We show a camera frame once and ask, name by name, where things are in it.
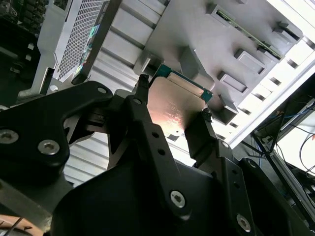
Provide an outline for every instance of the circuit board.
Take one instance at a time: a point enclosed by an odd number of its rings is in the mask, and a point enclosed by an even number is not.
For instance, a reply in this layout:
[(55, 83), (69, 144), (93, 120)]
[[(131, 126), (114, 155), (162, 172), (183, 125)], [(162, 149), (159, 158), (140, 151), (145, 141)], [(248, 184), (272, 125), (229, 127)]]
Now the circuit board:
[(48, 0), (0, 0), (0, 17), (38, 37)]

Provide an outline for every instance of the mounting hole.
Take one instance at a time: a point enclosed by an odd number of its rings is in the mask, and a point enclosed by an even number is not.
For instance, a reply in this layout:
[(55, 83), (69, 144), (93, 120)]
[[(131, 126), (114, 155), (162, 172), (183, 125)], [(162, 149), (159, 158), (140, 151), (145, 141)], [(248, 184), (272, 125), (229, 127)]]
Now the mounting hole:
[(133, 101), (134, 101), (135, 103), (141, 104), (141, 101), (140, 101), (139, 99), (137, 99), (137, 98), (134, 98)]
[(160, 155), (162, 155), (162, 156), (165, 155), (165, 151), (164, 151), (163, 149), (159, 149), (159, 150), (157, 150), (157, 152), (158, 152)]
[(238, 184), (237, 182), (234, 182), (234, 186), (235, 186), (237, 189), (241, 188), (241, 186), (239, 186), (239, 184)]
[(98, 90), (99, 92), (101, 92), (101, 93), (107, 93), (107, 91), (106, 91), (105, 89), (103, 89), (103, 88), (97, 88), (97, 90)]
[(57, 91), (59, 90), (56, 85), (50, 85), (49, 89), (50, 89), (50, 91), (52, 91), (52, 92), (57, 92)]
[(153, 135), (153, 137), (155, 137), (155, 138), (158, 138), (158, 137), (159, 137), (158, 133), (156, 133), (156, 132), (152, 132), (152, 135)]

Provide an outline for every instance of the copper-colored plate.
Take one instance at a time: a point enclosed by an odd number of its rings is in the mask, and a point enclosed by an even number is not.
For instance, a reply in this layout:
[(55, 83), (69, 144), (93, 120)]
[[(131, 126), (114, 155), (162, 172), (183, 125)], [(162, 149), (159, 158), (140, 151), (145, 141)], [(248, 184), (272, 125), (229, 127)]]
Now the copper-colored plate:
[(149, 89), (150, 116), (166, 137), (180, 136), (204, 106), (201, 98), (165, 77), (155, 78)]

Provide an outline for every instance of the silver screw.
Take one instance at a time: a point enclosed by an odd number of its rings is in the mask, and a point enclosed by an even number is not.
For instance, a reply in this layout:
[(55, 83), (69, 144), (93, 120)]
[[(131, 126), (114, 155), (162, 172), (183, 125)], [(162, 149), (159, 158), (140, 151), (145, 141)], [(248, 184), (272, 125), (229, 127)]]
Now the silver screw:
[(97, 88), (97, 90), (98, 90), (99, 92), (101, 92), (101, 93), (107, 93), (107, 91), (106, 91), (105, 89), (103, 89), (103, 88)]
[(226, 148), (229, 148), (229, 145), (225, 141), (221, 141), (222, 145), (225, 146)]
[(251, 225), (244, 216), (242, 216), (241, 214), (237, 214), (236, 220), (237, 220), (237, 223), (239, 224), (239, 226), (241, 226), (241, 228), (245, 232), (249, 233), (251, 231)]
[(45, 155), (55, 155), (59, 149), (59, 144), (54, 140), (44, 140), (38, 144), (38, 150)]
[(171, 200), (178, 208), (183, 208), (185, 206), (185, 198), (184, 196), (176, 190), (171, 192)]
[(256, 165), (253, 163), (252, 160), (248, 159), (248, 163), (251, 167), (256, 168)]
[(141, 104), (141, 101), (140, 101), (139, 99), (134, 98), (133, 101), (134, 101), (135, 103)]
[(13, 130), (0, 130), (0, 144), (12, 144), (19, 139), (19, 135)]

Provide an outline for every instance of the ventilation grille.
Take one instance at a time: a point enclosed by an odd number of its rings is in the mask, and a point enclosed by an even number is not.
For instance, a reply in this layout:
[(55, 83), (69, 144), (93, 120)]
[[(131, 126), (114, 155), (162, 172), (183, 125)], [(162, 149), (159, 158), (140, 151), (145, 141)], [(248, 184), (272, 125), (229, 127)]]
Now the ventilation grille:
[(95, 24), (103, 0), (83, 0), (68, 40), (60, 66), (59, 79), (76, 66), (86, 46), (90, 31)]

